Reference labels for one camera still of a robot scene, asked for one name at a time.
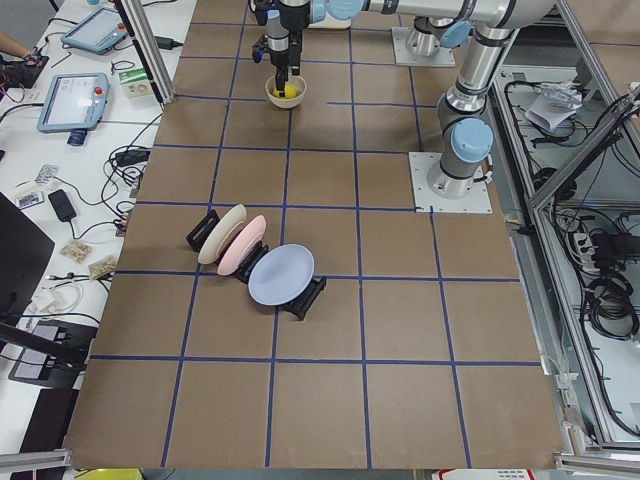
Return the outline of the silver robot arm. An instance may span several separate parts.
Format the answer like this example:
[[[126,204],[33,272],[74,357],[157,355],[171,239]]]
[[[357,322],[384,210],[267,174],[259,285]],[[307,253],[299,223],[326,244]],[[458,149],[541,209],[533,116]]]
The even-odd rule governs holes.
[[[266,34],[252,47],[253,60],[258,63],[268,55],[275,67],[272,95],[290,98],[297,94],[289,82],[291,75],[300,74],[303,32],[310,25],[322,22],[326,16],[349,21],[368,6],[366,1],[250,1],[256,22],[266,28]],[[454,49],[471,31],[469,15],[473,1],[466,1],[454,18],[417,16],[406,40],[408,51],[428,57],[440,49]]]
[[[300,73],[304,30],[327,15],[339,20],[362,12],[414,15],[427,18],[430,27],[443,27],[443,47],[468,39],[456,81],[438,103],[444,151],[427,174],[436,195],[457,200],[471,189],[493,145],[493,132],[479,116],[496,70],[517,31],[542,19],[552,6],[550,1],[254,1],[251,9],[267,29],[279,90]]]

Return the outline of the person hand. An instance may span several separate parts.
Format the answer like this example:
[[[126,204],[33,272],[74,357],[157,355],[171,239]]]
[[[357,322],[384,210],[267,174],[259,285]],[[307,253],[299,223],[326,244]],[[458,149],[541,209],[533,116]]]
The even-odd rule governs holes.
[[[22,59],[26,59],[28,57],[31,57],[32,55],[33,50],[26,47],[19,49],[17,54],[17,56]]]

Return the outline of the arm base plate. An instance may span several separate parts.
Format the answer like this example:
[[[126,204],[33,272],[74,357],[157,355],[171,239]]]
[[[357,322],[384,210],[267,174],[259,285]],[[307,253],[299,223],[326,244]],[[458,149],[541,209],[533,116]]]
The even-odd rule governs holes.
[[[391,30],[395,63],[402,66],[453,68],[453,51],[441,47],[434,35],[413,27],[393,27]]]
[[[418,213],[491,214],[487,180],[480,166],[474,176],[457,180],[444,174],[439,152],[410,152],[409,165]]]

